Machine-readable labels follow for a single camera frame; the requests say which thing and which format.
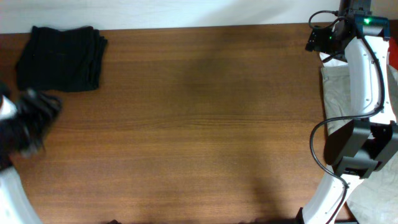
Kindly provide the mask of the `black shorts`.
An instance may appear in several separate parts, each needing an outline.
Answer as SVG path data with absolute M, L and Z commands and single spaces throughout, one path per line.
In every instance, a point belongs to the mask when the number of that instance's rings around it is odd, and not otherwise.
M 16 64 L 18 89 L 64 92 L 98 89 L 107 43 L 92 26 L 64 31 L 33 26 Z

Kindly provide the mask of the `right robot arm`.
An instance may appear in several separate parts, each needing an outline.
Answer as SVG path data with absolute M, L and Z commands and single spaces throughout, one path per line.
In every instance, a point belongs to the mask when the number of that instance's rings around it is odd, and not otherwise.
M 350 77 L 350 116 L 328 118 L 347 123 L 331 133 L 325 143 L 324 171 L 315 195 L 300 208 L 296 223 L 334 223 L 336 216 L 354 190 L 376 171 L 381 170 L 397 152 L 397 120 L 392 110 L 387 79 L 389 21 L 383 17 L 352 14 L 340 16 L 348 29 L 343 38 L 344 55 Z

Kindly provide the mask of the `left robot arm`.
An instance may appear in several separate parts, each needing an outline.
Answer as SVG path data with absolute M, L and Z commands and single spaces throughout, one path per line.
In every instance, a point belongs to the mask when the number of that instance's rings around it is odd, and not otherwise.
M 62 101 L 28 89 L 14 103 L 10 94 L 8 86 L 1 83 L 1 223 L 41 223 L 10 156 L 28 157 L 44 147 Z

